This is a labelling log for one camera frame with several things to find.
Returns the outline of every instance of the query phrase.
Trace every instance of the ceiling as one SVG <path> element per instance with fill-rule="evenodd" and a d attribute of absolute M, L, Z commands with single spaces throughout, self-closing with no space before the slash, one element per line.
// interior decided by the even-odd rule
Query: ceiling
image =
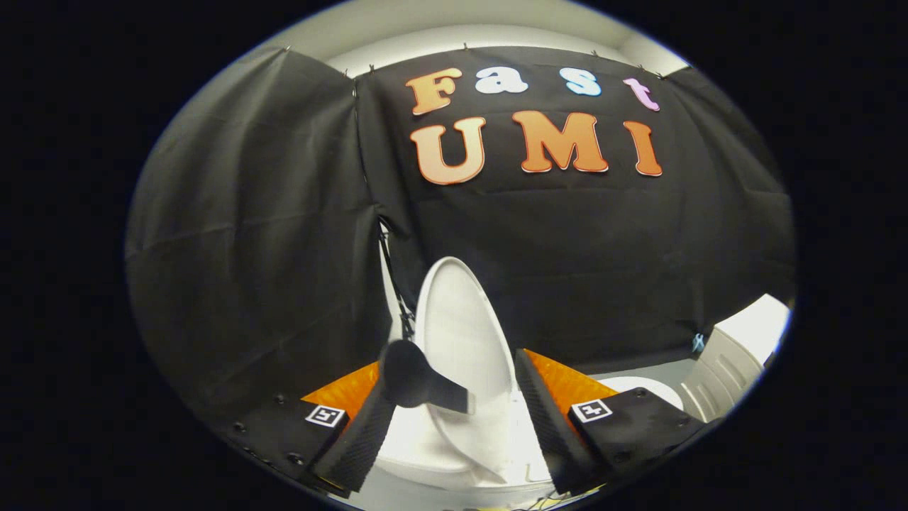
<path fill-rule="evenodd" d="M 567 0 L 351 0 L 291 26 L 263 45 L 292 45 L 324 61 L 390 37 L 451 25 L 520 25 L 612 48 L 635 33 Z"/>

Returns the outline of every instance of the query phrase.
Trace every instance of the black curtain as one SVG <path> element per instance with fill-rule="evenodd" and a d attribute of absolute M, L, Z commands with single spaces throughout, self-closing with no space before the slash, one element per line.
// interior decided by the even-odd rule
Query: black curtain
<path fill-rule="evenodd" d="M 173 119 L 136 188 L 135 319 L 215 427 L 373 362 L 390 317 L 352 80 L 280 48 L 248 54 Z"/>
<path fill-rule="evenodd" d="M 519 71 L 518 94 L 483 94 L 476 73 Z M 451 103 L 414 115 L 413 78 L 457 68 Z M 577 95 L 559 75 L 592 73 L 600 95 Z M 443 256 L 462 259 L 486 289 L 512 347 L 592 373 L 687 357 L 696 333 L 770 293 L 794 294 L 791 204 L 768 150 L 746 120 L 693 70 L 660 79 L 573 52 L 496 47 L 427 55 L 356 79 L 363 166 L 391 225 L 392 267 L 414 306 Z M 624 83 L 646 86 L 657 112 Z M 594 115 L 605 173 L 554 165 L 521 169 L 527 148 L 511 116 L 538 110 L 559 129 L 569 113 Z M 410 134 L 443 125 L 448 165 L 465 157 L 457 120 L 482 116 L 485 165 L 467 182 L 422 177 Z M 635 169 L 625 121 L 652 129 L 663 168 Z"/>

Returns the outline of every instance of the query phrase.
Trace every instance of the white letter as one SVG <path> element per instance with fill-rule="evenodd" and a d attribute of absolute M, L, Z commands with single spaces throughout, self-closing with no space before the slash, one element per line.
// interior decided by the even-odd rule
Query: white letter
<path fill-rule="evenodd" d="M 600 95 L 602 88 L 596 83 L 596 77 L 586 69 L 575 69 L 565 67 L 558 72 L 562 78 L 567 80 L 567 88 L 574 94 L 579 95 Z"/>
<path fill-rule="evenodd" d="M 520 79 L 517 69 L 511 67 L 487 67 L 476 73 L 476 78 L 482 78 L 476 83 L 476 90 L 482 94 L 498 94 L 505 91 L 521 93 L 529 89 L 529 85 Z"/>

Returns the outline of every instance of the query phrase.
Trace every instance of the pink letter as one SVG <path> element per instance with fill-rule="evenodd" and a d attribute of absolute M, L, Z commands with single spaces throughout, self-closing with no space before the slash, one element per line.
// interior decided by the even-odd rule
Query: pink letter
<path fill-rule="evenodd" d="M 628 78 L 624 83 L 630 85 L 631 90 L 634 91 L 634 94 L 637 95 L 637 99 L 640 100 L 640 103 L 643 104 L 646 108 L 649 108 L 653 112 L 659 111 L 659 105 L 653 103 L 652 99 L 649 99 L 649 89 L 641 85 L 636 78 Z"/>

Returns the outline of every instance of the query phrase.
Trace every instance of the toilet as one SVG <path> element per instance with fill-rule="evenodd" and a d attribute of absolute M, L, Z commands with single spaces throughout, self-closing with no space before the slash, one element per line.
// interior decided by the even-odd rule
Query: toilet
<path fill-rule="evenodd" d="M 473 273 L 455 257 L 440 259 L 416 310 L 413 342 L 436 371 L 474 394 L 476 412 L 398 406 L 375 466 L 448 490 L 551 487 L 508 342 Z"/>

